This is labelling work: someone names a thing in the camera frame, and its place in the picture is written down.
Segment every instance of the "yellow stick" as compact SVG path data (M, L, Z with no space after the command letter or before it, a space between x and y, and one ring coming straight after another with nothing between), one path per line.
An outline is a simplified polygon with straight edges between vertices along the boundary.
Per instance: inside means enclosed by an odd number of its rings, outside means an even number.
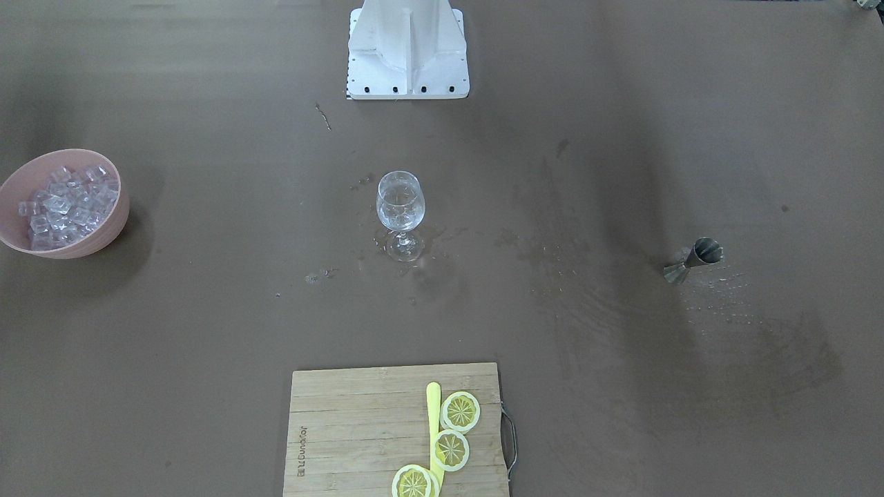
M439 488L442 487L442 479L445 478L445 470L436 464L433 458L433 440L439 435L439 408L442 405L442 389L435 381L427 384L427 416L430 419L430 472L439 480Z

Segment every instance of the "yellow lemon slice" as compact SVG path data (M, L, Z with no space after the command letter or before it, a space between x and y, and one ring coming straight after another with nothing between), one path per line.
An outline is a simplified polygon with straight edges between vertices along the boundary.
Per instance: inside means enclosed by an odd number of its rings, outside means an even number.
M392 497L433 497L430 472L417 464L407 464L392 479Z
M438 478L436 478L432 471L427 472L430 474L430 481L433 483L433 492L430 494L430 497L439 497L439 492L442 491L442 484L439 483Z
M467 437L455 430L442 430L433 440L432 455L439 468L446 471L459 470L469 459Z
M466 433L479 422L479 401L470 392L454 392L442 402L439 421L449 430Z

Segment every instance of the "bamboo cutting board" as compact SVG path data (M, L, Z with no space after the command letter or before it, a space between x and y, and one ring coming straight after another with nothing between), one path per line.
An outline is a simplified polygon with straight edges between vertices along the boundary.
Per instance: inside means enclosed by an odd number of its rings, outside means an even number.
M442 400L466 390L482 406L469 461L446 473L440 497L509 497L495 363L295 371L283 495L388 497L396 470L429 468L431 381Z

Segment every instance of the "metal jigger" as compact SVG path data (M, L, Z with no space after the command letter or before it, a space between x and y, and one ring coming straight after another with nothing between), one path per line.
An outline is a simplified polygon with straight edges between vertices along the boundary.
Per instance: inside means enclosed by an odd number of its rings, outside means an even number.
M723 248L711 238L701 238L694 242L688 258L663 268L663 278L673 285L681 285L688 277L688 271L695 266L715 264L724 258Z

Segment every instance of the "white machine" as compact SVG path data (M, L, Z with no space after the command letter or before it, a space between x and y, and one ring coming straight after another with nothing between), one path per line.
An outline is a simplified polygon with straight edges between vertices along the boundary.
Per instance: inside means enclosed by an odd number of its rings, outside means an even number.
M350 14L347 97L444 99L469 94L463 13L448 0L365 0Z

